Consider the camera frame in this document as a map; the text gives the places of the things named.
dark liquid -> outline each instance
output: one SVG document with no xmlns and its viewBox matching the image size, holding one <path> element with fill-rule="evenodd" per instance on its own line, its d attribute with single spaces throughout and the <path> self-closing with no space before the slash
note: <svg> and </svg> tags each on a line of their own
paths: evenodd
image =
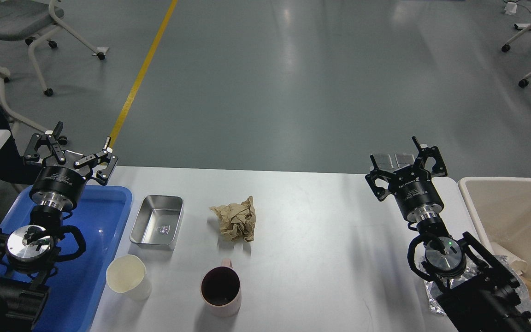
<svg viewBox="0 0 531 332">
<path fill-rule="evenodd" d="M 202 281 L 202 296 L 212 305 L 225 305 L 234 300 L 239 288 L 239 277 L 232 269 L 216 267 Z"/>
<path fill-rule="evenodd" d="M 230 302 L 230 300 L 225 297 L 207 298 L 206 300 L 212 305 L 225 305 Z"/>
</svg>

mug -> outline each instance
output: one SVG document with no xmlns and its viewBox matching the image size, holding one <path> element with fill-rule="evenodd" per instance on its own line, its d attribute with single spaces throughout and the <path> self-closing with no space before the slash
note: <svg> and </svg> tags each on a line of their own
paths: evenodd
<svg viewBox="0 0 531 332">
<path fill-rule="evenodd" d="M 217 317 L 229 317 L 241 307 L 241 281 L 232 269 L 230 259 L 223 259 L 219 267 L 206 273 L 200 293 L 211 314 Z"/>
</svg>

power cord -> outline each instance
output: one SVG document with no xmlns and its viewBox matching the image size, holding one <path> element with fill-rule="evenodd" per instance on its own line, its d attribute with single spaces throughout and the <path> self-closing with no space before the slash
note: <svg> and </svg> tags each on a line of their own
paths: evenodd
<svg viewBox="0 0 531 332">
<path fill-rule="evenodd" d="M 528 6 L 524 6 L 523 4 L 518 4 L 518 2 L 520 2 L 521 0 L 516 0 L 516 1 L 502 0 L 502 1 L 505 2 L 506 4 L 507 4 L 508 2 L 515 3 L 515 4 L 517 4 L 518 6 L 525 8 L 529 13 L 531 13 L 531 10 L 529 9 Z"/>
</svg>

yellow tape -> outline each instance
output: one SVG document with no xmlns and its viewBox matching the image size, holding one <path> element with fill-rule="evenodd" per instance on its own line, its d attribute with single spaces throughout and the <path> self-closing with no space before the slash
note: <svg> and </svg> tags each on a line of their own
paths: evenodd
<svg viewBox="0 0 531 332">
<path fill-rule="evenodd" d="M 120 115 L 118 115 L 118 119 L 116 120 L 116 123 L 114 124 L 114 128 L 112 128 L 112 132 L 110 133 L 110 137 L 112 137 L 110 147 L 114 145 L 114 143 L 116 142 L 116 138 L 118 138 L 118 134 L 120 134 L 120 130 L 122 129 L 122 125 L 124 124 L 124 120 L 126 119 L 128 112 L 130 111 L 132 102 L 135 101 L 136 93 L 139 92 L 139 88 L 141 87 L 143 78 L 145 78 L 147 69 L 149 69 L 149 65 L 151 61 L 153 60 L 154 53 L 157 50 L 157 46 L 159 46 L 159 42 L 161 41 L 161 37 L 163 36 L 163 33 L 165 32 L 167 23 L 169 23 L 169 19 L 171 18 L 173 9 L 175 9 L 175 5 L 177 5 L 177 0 L 171 0 L 171 5 L 169 6 L 169 9 L 167 10 L 167 13 L 165 14 L 163 21 L 161 22 L 159 31 L 157 31 L 157 34 L 155 35 L 153 44 L 151 44 L 149 53 L 147 53 L 147 57 L 145 58 L 145 62 L 143 62 L 143 65 L 141 66 L 141 70 L 139 70 L 139 74 L 136 76 L 134 84 L 132 84 L 130 93 L 128 94 L 128 97 L 126 97 L 124 106 L 122 106 L 122 111 L 120 111 Z"/>
</svg>

beige bin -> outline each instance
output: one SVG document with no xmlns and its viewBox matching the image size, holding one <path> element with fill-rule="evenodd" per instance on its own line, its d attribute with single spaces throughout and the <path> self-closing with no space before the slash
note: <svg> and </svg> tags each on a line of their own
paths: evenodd
<svg viewBox="0 0 531 332">
<path fill-rule="evenodd" d="M 459 182 L 482 244 L 497 242 L 528 263 L 531 278 L 531 178 L 468 177 Z"/>
</svg>

